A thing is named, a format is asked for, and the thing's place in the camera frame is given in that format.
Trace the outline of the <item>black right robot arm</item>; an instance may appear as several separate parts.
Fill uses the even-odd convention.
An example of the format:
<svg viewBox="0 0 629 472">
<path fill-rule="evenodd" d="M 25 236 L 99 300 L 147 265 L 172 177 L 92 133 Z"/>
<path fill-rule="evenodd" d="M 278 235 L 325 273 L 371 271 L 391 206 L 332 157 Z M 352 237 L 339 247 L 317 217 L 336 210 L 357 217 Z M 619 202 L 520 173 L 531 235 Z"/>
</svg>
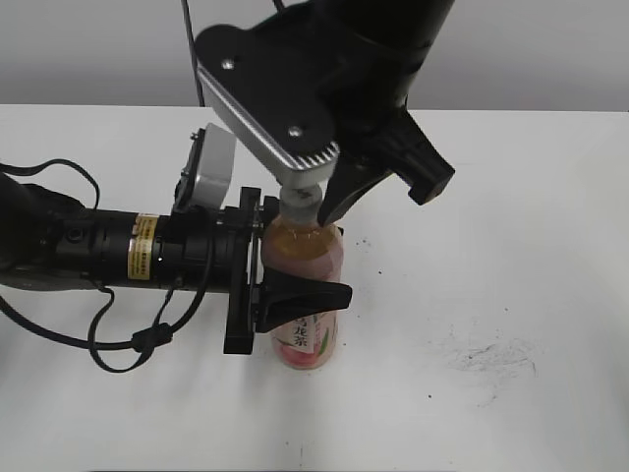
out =
<svg viewBox="0 0 629 472">
<path fill-rule="evenodd" d="M 419 206 L 454 168 L 411 116 L 407 99 L 453 4 L 450 1 L 305 1 L 255 32 L 286 49 L 299 93 L 299 127 L 322 132 L 339 155 L 317 219 L 342 218 L 392 174 Z"/>
</svg>

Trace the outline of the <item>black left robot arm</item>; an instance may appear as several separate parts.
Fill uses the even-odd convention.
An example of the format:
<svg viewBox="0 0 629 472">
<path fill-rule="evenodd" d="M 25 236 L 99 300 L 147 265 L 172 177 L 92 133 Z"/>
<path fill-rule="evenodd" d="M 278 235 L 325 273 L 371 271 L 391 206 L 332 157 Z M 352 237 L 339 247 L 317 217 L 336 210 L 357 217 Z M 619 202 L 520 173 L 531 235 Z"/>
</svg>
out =
<svg viewBox="0 0 629 472">
<path fill-rule="evenodd" d="M 225 293 L 223 350 L 248 355 L 257 333 L 343 310 L 349 286 L 257 265 L 278 201 L 245 187 L 237 206 L 168 215 L 93 209 L 35 184 L 1 179 L 1 282 L 21 290 L 110 286 Z"/>
</svg>

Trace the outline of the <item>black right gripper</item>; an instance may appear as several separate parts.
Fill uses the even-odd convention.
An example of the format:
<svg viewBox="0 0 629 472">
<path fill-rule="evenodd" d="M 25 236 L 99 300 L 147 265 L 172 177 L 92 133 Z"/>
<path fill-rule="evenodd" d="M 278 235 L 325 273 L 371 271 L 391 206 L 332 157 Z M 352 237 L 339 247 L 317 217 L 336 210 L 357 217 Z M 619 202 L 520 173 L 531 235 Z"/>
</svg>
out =
<svg viewBox="0 0 629 472">
<path fill-rule="evenodd" d="M 329 73 L 318 94 L 334 122 L 339 156 L 318 210 L 321 227 L 341 219 L 392 174 L 418 205 L 438 197 L 455 170 L 411 116 L 406 100 L 416 75 Z"/>
</svg>

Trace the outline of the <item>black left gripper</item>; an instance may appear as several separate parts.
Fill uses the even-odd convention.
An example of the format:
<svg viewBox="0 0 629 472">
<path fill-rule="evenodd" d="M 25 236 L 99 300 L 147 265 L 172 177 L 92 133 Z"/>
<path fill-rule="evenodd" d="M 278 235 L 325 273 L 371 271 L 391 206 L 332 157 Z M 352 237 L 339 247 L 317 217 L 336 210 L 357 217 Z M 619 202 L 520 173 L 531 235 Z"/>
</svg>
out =
<svg viewBox="0 0 629 472">
<path fill-rule="evenodd" d="M 230 285 L 223 353 L 251 355 L 256 332 L 270 332 L 300 318 L 349 307 L 351 286 L 290 275 L 267 267 L 257 281 L 259 243 L 265 220 L 274 216 L 264 209 L 261 189 L 243 187 L 239 206 L 224 210 L 228 234 Z"/>
</svg>

